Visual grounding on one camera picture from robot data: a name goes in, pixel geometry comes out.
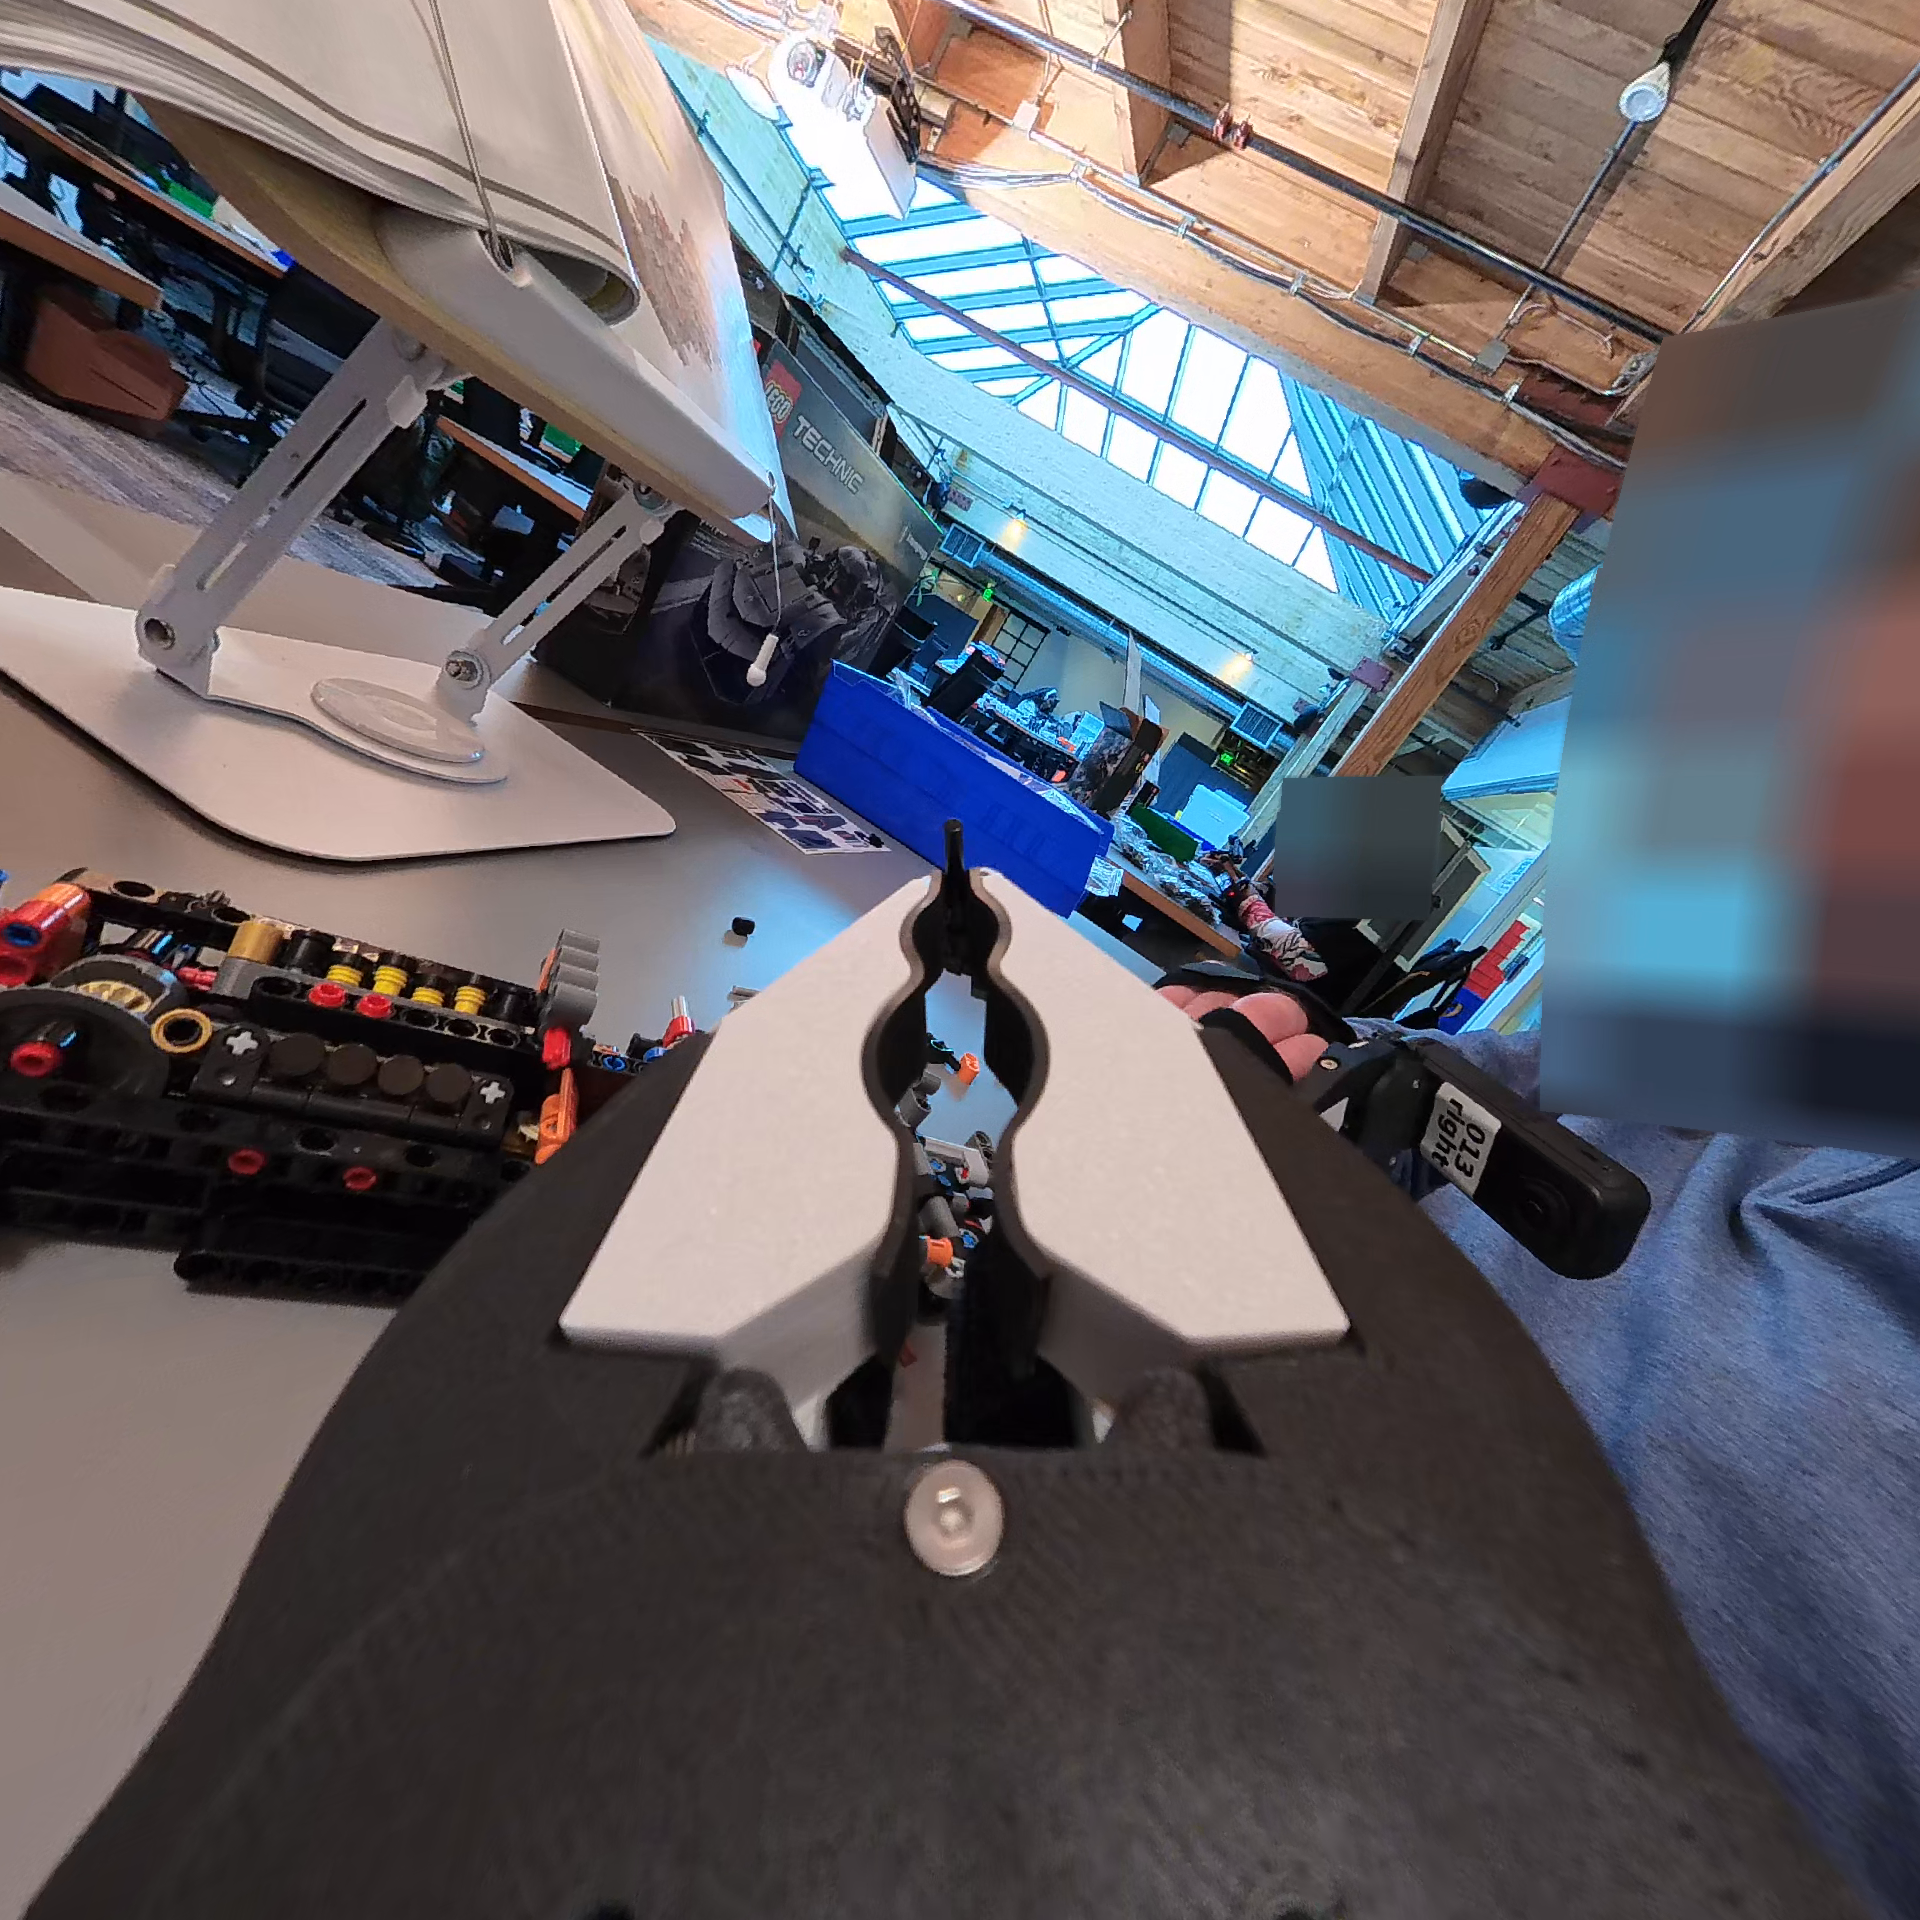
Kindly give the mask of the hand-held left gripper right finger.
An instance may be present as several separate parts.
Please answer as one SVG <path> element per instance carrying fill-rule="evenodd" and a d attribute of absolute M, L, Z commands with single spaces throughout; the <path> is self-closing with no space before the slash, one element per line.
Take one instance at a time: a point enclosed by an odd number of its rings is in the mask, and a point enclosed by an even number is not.
<path fill-rule="evenodd" d="M 994 1223 L 960 1292 L 962 1444 L 1069 1444 L 1147 1375 L 1332 1349 L 1342 1308 L 1211 1041 L 1258 1114 L 1300 1121 L 1262 1034 L 1207 1029 L 996 870 L 960 878 L 983 1058 L 1014 1101 Z"/>

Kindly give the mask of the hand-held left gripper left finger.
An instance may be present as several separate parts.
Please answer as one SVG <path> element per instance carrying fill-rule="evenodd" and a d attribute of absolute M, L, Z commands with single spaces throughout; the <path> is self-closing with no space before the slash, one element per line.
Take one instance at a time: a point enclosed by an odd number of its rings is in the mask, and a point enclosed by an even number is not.
<path fill-rule="evenodd" d="M 902 1075 L 926 1062 L 915 924 L 940 899 L 898 887 L 712 1029 L 562 1308 L 568 1349 L 765 1375 L 830 1443 L 831 1395 L 915 1321 L 916 1148 L 878 1046 L 907 1014 Z"/>

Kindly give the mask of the black lego vehicle assembly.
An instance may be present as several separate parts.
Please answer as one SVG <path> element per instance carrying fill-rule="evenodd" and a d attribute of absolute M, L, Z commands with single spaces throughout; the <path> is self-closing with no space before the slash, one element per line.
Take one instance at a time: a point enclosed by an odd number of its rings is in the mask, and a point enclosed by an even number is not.
<path fill-rule="evenodd" d="M 3 915 L 7 1230 L 391 1302 L 635 1069 L 596 939 L 534 983 L 68 870 Z"/>

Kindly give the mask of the pile of loose lego pieces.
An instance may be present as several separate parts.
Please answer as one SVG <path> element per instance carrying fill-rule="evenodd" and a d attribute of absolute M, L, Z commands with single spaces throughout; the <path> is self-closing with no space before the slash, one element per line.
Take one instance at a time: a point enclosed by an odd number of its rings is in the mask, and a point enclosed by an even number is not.
<path fill-rule="evenodd" d="M 746 1001 L 707 1042 L 660 1139 L 566 1306 L 576 1337 L 716 1347 L 782 1313 L 859 1316 L 890 1233 L 962 1259 L 990 1148 L 941 1134 L 976 1077 L 926 1013 L 904 1017 L 915 1075 L 883 1121 L 863 1031 L 834 1009 Z"/>

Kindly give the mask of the lego sticker sheet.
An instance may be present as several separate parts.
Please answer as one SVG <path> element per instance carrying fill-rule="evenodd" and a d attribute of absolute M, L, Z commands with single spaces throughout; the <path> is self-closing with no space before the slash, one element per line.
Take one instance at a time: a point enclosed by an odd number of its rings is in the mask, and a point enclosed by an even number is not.
<path fill-rule="evenodd" d="M 823 858 L 886 851 L 874 827 L 802 779 L 791 758 L 658 729 L 640 729 L 640 737 L 798 853 Z"/>

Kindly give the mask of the black lego set box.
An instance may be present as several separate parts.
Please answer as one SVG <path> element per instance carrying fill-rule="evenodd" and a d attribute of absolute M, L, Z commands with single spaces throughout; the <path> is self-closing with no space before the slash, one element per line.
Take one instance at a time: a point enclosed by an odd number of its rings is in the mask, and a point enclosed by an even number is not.
<path fill-rule="evenodd" d="M 836 666 L 886 673 L 940 529 L 787 347 L 763 395 L 791 521 L 735 543 L 675 511 L 534 658 L 598 705 L 800 743 Z"/>

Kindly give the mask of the lego instruction booklet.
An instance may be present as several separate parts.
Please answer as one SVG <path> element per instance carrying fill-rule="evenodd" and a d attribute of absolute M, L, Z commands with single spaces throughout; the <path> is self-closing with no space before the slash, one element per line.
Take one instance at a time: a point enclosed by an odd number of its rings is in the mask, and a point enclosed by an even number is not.
<path fill-rule="evenodd" d="M 357 301 L 710 521 L 778 493 L 724 190 L 626 4 L 26 2 Z"/>

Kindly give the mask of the person's right hand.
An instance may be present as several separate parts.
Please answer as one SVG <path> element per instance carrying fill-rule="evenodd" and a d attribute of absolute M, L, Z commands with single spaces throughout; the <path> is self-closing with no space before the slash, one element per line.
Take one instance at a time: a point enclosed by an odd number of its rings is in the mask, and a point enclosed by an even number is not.
<path fill-rule="evenodd" d="M 1271 981 L 1184 967 L 1165 973 L 1157 994 L 1275 1065 L 1292 1085 L 1304 1081 L 1331 1046 L 1357 1042 L 1357 1031 L 1316 996 Z"/>

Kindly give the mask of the person's blue sweater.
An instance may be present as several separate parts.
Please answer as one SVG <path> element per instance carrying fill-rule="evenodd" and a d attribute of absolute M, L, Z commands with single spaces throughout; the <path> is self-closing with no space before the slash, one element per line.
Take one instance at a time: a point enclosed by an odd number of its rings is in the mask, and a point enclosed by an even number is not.
<path fill-rule="evenodd" d="M 1917 1915 L 1915 1158 L 1563 1116 L 1651 1214 L 1556 1278 L 1410 1181 L 1608 1455 L 1717 1692 L 1879 1915 Z"/>

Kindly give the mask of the blue plastic bin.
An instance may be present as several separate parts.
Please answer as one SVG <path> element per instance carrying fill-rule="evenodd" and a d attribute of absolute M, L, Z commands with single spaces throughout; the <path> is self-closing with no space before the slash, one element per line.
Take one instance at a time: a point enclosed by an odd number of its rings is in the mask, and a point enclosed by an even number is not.
<path fill-rule="evenodd" d="M 971 866 L 1003 873 L 1062 919 L 1112 843 L 1112 826 L 1060 786 L 845 663 L 823 685 L 798 775 L 934 865 L 958 821 Z"/>

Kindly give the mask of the white book stand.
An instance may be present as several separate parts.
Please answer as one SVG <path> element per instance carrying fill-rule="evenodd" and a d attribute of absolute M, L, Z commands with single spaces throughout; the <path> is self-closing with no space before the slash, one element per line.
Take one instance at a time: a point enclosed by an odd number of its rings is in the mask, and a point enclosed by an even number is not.
<path fill-rule="evenodd" d="M 469 220 L 379 206 L 348 180 L 155 113 L 267 233 L 374 313 L 371 333 L 136 607 L 5 590 L 5 676 L 204 821 L 308 859 L 383 861 L 662 837 L 675 822 L 494 689 L 620 566 L 695 511 L 738 543 L 788 516 L 722 187 L 648 50 L 573 73 L 637 270 L 598 318 L 532 246 L 499 265 Z M 386 436 L 454 379 L 522 395 L 626 477 L 510 605 L 439 666 L 247 630 L 253 588 Z"/>

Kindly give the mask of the hanging white light fixture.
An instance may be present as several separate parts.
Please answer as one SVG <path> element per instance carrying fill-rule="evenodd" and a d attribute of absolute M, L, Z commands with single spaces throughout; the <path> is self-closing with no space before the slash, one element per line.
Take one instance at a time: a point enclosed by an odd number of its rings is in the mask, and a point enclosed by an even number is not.
<path fill-rule="evenodd" d="M 916 159 L 891 100 L 808 33 L 774 44 L 765 78 L 800 156 L 826 178 L 834 214 L 902 220 L 916 194 Z"/>

